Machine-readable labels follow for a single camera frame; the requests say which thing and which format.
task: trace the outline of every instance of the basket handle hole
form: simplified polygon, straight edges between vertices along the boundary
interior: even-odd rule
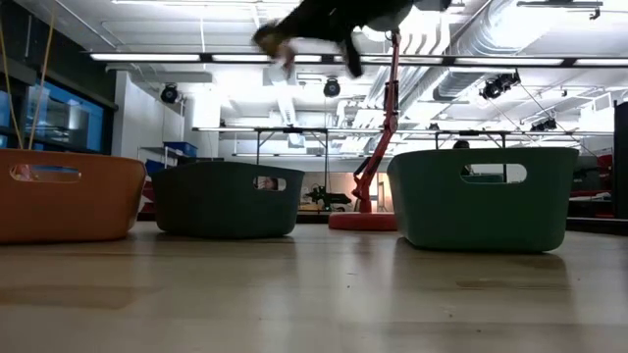
[[[286,190],[286,180],[273,176],[256,176],[253,178],[253,187],[264,191],[284,191]]]
[[[16,181],[25,182],[61,182],[80,181],[80,172],[76,168],[62,166],[41,166],[18,164],[9,170],[9,175]]]
[[[520,183],[528,171],[520,164],[474,164],[462,166],[460,176],[467,183]]]

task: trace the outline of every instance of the orange basket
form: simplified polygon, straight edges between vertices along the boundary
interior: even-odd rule
[[[0,243],[123,238],[145,178],[126,158],[0,150]]]

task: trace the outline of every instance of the spotlight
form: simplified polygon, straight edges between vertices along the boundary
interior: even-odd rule
[[[484,89],[480,91],[480,96],[484,99],[497,99],[501,94],[509,91],[513,85],[521,83],[519,73],[502,74],[496,78],[487,79]]]
[[[167,104],[175,104],[179,98],[180,95],[177,91],[177,84],[167,83],[166,87],[161,92],[161,101]]]
[[[530,131],[548,131],[556,129],[557,127],[558,125],[556,124],[556,119],[547,118],[532,124]]]
[[[338,97],[340,94],[340,84],[336,78],[327,78],[325,88],[323,88],[323,94],[328,98]]]
[[[589,16],[589,20],[595,21],[599,19],[601,15],[602,15],[602,12],[600,11],[600,8],[596,8],[594,12]]]

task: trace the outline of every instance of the green basket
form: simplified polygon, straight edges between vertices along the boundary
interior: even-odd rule
[[[388,174],[399,231],[432,250],[551,251],[564,239],[577,157],[575,149],[542,147],[397,155]],[[515,183],[460,175],[478,164],[518,164],[527,175]]]
[[[233,162],[203,162],[153,175],[161,230],[207,238],[258,238],[294,229],[304,172]],[[258,177],[286,181],[281,191],[255,187]]]

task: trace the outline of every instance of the wooden stick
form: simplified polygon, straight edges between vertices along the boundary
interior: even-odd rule
[[[52,35],[55,32],[55,20],[57,19],[57,2],[52,0],[52,11],[50,18],[50,30],[48,31],[48,44],[46,45],[46,54],[43,59],[43,70],[41,71],[41,88],[39,90],[39,98],[37,98],[37,108],[35,108],[35,116],[32,117],[32,127],[30,128],[30,142],[28,149],[32,149],[32,142],[35,138],[35,129],[39,120],[39,109],[41,108],[41,99],[43,98],[43,85],[46,82],[46,73],[48,72],[48,59],[50,58],[50,45],[52,44]]]
[[[7,82],[7,95],[9,96],[9,110],[11,112],[11,120],[18,136],[18,143],[20,149],[24,149],[24,143],[22,142],[22,134],[20,133],[20,127],[18,126],[18,120],[16,119],[16,110],[13,107],[13,96],[11,95],[11,78],[9,77],[9,58],[7,57],[7,50],[4,44],[4,30],[2,26],[2,19],[0,19],[0,46],[2,47],[2,62],[4,64],[4,78]]]

